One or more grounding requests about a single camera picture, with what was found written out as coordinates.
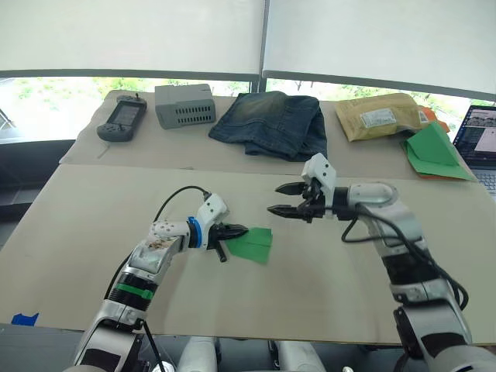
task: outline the green folded paper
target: green folded paper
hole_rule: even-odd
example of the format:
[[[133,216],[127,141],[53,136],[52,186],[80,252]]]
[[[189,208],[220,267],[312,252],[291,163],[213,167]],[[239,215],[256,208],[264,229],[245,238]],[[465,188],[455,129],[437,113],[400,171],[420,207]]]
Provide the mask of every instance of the green folded paper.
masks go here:
[[[239,238],[226,240],[226,245],[233,256],[266,264],[272,246],[272,231],[254,227]]]
[[[460,165],[456,149],[443,128],[433,122],[407,139],[405,150],[413,168],[420,174],[473,180]]]

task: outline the laptop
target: laptop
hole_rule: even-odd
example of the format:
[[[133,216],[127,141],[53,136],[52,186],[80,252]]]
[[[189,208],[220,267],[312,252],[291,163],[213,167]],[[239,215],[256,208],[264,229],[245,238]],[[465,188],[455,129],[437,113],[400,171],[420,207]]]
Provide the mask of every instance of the laptop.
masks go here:
[[[496,201],[496,107],[472,105],[453,145]]]

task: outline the folded denim jeans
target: folded denim jeans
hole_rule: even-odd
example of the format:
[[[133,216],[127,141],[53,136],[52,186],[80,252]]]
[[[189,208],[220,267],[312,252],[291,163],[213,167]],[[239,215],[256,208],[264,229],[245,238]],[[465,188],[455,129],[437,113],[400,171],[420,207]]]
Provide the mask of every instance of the folded denim jeans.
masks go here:
[[[306,161],[316,153],[327,157],[327,138],[319,100],[280,91],[239,94],[210,129],[211,138],[244,143],[247,155]]]

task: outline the beige table surface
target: beige table surface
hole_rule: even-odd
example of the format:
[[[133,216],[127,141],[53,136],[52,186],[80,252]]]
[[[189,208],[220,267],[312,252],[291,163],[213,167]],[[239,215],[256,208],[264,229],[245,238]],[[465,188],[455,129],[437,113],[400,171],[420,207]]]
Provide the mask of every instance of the beige table surface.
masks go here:
[[[248,156],[241,144],[222,143],[208,137],[212,124],[164,130],[155,114],[154,93],[139,93],[148,109],[135,138],[128,143],[107,143],[98,138],[96,126],[104,123],[115,108],[115,98],[129,91],[111,91],[75,144],[60,161],[62,164],[126,165],[153,168],[189,168],[258,174],[300,174],[303,163]],[[234,98],[215,97],[217,119]],[[382,177],[418,179],[399,146],[405,138],[398,134],[349,143],[339,123],[334,104],[321,102],[327,133],[328,157],[343,177]]]
[[[388,277],[370,244],[345,245],[345,222],[312,224],[266,211],[298,203],[273,192],[299,177],[62,164],[0,252],[0,322],[85,329],[112,274],[146,234],[162,201],[198,184],[229,205],[227,222],[272,228],[267,265],[214,251],[177,256],[150,306],[153,332],[349,343],[397,343]],[[357,182],[341,178],[340,184]],[[432,255],[470,292],[475,343],[496,343],[494,203],[474,182],[388,180],[419,218]],[[196,191],[164,215],[184,220]],[[364,226],[355,237],[366,234]]]

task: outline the green band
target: green band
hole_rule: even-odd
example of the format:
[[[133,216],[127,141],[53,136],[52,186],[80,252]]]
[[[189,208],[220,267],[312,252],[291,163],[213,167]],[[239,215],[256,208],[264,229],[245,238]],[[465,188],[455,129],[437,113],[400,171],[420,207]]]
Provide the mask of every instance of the green band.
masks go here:
[[[129,293],[133,293],[135,295],[139,295],[141,298],[145,300],[151,300],[153,298],[153,292],[149,289],[139,289],[127,284],[117,284],[115,286],[116,289],[120,289],[121,291],[126,291]]]

